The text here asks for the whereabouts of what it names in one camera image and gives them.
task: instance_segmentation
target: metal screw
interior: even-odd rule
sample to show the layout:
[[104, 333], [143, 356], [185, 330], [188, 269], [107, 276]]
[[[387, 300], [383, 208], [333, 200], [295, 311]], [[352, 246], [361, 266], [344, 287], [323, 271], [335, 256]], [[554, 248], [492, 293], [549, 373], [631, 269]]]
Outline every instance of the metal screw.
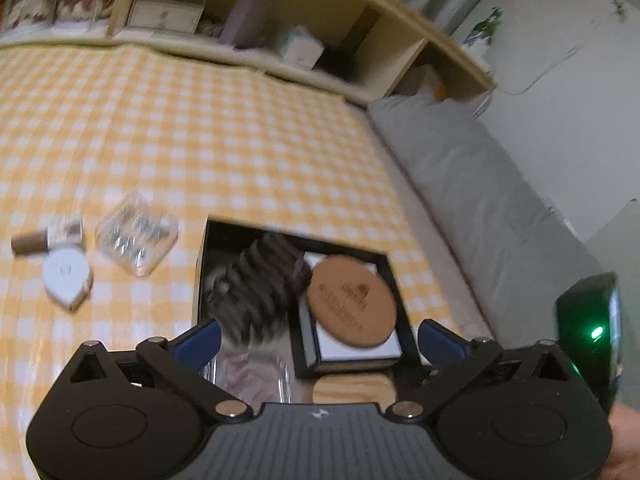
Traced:
[[216, 411], [224, 416], [240, 416], [247, 409], [247, 405], [242, 400], [223, 400], [216, 404]]
[[422, 406], [413, 400], [401, 400], [391, 406], [391, 411], [402, 418], [414, 418], [419, 416], [424, 411]]

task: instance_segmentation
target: small box inside tray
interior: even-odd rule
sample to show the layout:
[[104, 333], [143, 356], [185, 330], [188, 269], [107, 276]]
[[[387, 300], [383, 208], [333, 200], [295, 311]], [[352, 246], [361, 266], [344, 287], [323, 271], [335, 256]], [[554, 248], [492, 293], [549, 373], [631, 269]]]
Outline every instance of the small box inside tray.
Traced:
[[[197, 321], [207, 318], [201, 291], [206, 277], [213, 270], [234, 262], [241, 251], [270, 232], [262, 228], [209, 219], [202, 251], [198, 260], [196, 288]], [[396, 328], [389, 339], [372, 349], [356, 349], [343, 345], [329, 335], [311, 316], [306, 299], [301, 297], [298, 308], [289, 313], [289, 336], [292, 361], [297, 378], [312, 378], [324, 373], [384, 369], [396, 364], [419, 364], [414, 334], [396, 285], [388, 259], [384, 254], [342, 246], [324, 240], [282, 233], [309, 263], [317, 263], [329, 254], [345, 254], [367, 264], [385, 280], [396, 302]]]

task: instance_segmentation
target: gray fabric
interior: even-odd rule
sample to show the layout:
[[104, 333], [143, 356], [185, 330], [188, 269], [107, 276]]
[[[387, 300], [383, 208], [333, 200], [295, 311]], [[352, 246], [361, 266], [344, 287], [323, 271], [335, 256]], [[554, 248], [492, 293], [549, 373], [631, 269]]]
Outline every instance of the gray fabric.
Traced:
[[369, 105], [452, 247], [498, 341], [556, 338], [555, 301], [597, 261], [524, 181], [482, 123], [457, 102], [394, 96]]

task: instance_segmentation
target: white logo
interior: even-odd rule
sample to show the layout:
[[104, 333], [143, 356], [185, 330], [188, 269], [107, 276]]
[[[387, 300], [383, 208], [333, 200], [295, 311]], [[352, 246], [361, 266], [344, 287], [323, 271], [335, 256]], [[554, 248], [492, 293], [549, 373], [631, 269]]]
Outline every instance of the white logo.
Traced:
[[315, 410], [314, 412], [311, 412], [311, 415], [313, 415], [318, 420], [322, 420], [323, 418], [327, 418], [329, 415], [331, 415], [331, 413], [329, 413], [327, 410], [323, 410], [322, 408], [320, 408], [319, 410]]

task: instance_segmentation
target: green light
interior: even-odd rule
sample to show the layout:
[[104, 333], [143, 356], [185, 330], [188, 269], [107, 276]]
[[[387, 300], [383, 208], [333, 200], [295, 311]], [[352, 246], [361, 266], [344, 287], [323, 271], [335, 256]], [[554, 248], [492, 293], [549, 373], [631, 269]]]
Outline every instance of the green light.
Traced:
[[599, 326], [597, 327], [593, 332], [591, 332], [591, 339], [596, 340], [598, 339], [602, 333], [604, 332], [603, 327]]

